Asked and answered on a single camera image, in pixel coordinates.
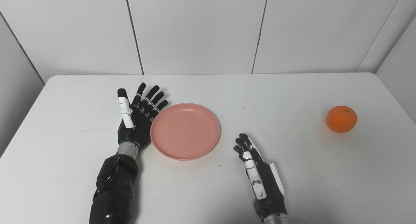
white table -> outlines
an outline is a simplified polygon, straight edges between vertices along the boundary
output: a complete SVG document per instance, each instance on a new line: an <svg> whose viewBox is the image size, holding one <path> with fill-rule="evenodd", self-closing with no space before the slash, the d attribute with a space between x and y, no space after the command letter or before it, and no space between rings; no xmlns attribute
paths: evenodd
<svg viewBox="0 0 416 224"><path fill-rule="evenodd" d="M416 125L377 76L343 73L55 76L0 159L0 223L88 223L96 176L118 147L117 89L132 98L141 82L170 104L209 108L221 136L192 161L143 151L135 223L260 223L233 151L240 132L276 163L292 221L416 222ZM352 131L325 125L337 105L358 114Z"/></svg>

orange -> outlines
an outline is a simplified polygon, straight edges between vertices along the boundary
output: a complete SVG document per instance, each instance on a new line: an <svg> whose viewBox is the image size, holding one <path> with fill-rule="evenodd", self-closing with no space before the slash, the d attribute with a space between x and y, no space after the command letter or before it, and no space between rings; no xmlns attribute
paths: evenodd
<svg viewBox="0 0 416 224"><path fill-rule="evenodd" d="M336 132L348 132L357 123L357 114L350 107L336 106L327 114L328 127Z"/></svg>

pink plate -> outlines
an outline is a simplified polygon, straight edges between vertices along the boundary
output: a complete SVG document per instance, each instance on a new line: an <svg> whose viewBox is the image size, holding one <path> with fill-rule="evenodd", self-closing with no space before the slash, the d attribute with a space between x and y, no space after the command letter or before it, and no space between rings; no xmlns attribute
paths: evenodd
<svg viewBox="0 0 416 224"><path fill-rule="evenodd" d="M220 124L205 107L175 104L155 118L150 137L163 155L176 160L192 160L214 148L220 137Z"/></svg>

prosthetic hand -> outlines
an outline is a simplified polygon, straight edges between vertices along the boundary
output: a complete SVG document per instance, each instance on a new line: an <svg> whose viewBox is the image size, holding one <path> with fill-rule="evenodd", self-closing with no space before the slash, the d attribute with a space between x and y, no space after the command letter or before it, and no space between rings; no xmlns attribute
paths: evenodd
<svg viewBox="0 0 416 224"><path fill-rule="evenodd" d="M168 104L164 100L157 105L164 96L163 92L155 95L159 91L157 85L142 99L145 88L145 83L139 86L131 107L126 90L118 90L123 115L118 130L119 148L114 156L104 161L98 174L89 224L131 223L134 182L138 174L136 156L150 142L154 118Z"/></svg>
<svg viewBox="0 0 416 224"><path fill-rule="evenodd" d="M241 133L235 139L234 151L244 162L245 170L250 179L255 199L254 209L262 222L266 224L289 224L285 207L282 182L273 163L263 161L257 147L250 138Z"/></svg>

white tiled wall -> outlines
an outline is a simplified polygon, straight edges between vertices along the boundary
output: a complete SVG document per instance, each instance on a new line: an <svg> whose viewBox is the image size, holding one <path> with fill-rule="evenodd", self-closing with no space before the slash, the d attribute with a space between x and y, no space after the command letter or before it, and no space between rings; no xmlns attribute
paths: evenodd
<svg viewBox="0 0 416 224"><path fill-rule="evenodd" d="M377 75L416 122L416 19L410 23Z"/></svg>
<svg viewBox="0 0 416 224"><path fill-rule="evenodd" d="M396 2L268 0L254 72L355 72ZM416 0L400 3L413 12ZM406 20L395 24L403 26ZM399 31L391 27L385 36ZM376 65L378 60L371 61L367 71L374 71Z"/></svg>
<svg viewBox="0 0 416 224"><path fill-rule="evenodd" d="M0 15L0 156L43 83Z"/></svg>
<svg viewBox="0 0 416 224"><path fill-rule="evenodd" d="M45 82L56 74L141 74L126 0L0 0Z"/></svg>
<svg viewBox="0 0 416 224"><path fill-rule="evenodd" d="M129 0L144 74L248 74L266 0ZM416 0L267 0L254 73L373 72ZM126 0L0 0L43 79L141 74Z"/></svg>
<svg viewBox="0 0 416 224"><path fill-rule="evenodd" d="M266 0L129 0L145 74L250 74Z"/></svg>

